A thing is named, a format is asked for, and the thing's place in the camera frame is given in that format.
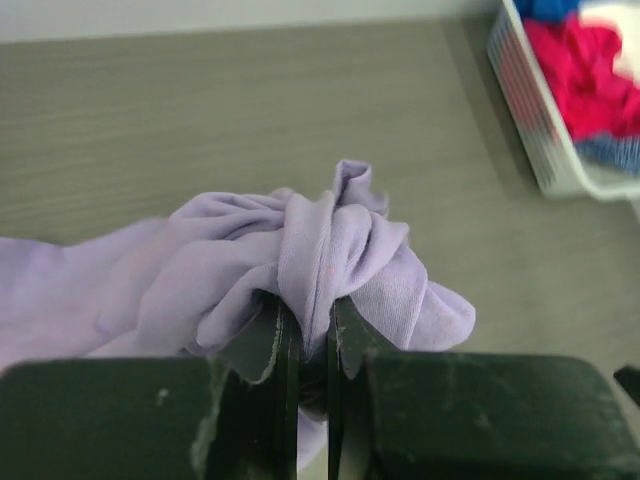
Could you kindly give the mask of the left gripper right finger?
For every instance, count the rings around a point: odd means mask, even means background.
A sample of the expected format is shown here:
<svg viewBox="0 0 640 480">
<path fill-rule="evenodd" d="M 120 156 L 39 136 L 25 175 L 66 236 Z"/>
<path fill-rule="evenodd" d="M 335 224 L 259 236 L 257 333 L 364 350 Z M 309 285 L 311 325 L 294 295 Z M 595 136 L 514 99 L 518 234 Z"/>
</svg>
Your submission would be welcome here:
<svg viewBox="0 0 640 480">
<path fill-rule="evenodd" d="M 607 380 L 574 357 L 407 352 L 349 298 L 327 336 L 332 479 L 635 479 Z"/>
</svg>

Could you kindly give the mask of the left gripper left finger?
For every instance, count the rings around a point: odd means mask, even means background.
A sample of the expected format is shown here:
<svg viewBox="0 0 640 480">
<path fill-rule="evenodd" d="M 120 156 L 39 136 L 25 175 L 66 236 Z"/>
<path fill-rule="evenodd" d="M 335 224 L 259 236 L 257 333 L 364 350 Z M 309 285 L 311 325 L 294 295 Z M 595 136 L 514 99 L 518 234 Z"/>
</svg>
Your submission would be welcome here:
<svg viewBox="0 0 640 480">
<path fill-rule="evenodd" d="M 1 377 L 5 479 L 293 479 L 300 332 L 264 294 L 208 357 L 21 363 Z"/>
</svg>

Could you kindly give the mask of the lavender t-shirt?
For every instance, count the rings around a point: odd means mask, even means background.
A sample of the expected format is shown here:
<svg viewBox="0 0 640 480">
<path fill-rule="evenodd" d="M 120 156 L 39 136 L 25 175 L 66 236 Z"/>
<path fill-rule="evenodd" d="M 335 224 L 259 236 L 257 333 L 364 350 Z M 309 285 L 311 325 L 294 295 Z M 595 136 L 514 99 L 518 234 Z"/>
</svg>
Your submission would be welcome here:
<svg viewBox="0 0 640 480">
<path fill-rule="evenodd" d="M 208 357 L 280 299 L 300 332 L 297 473 L 326 441 L 332 308 L 353 301 L 400 350 L 445 351 L 466 340 L 474 307 L 433 282 L 409 229 L 387 217 L 371 167 L 337 165 L 311 201 L 204 193 L 73 246 L 1 241 L 1 377 L 29 362 Z"/>
</svg>

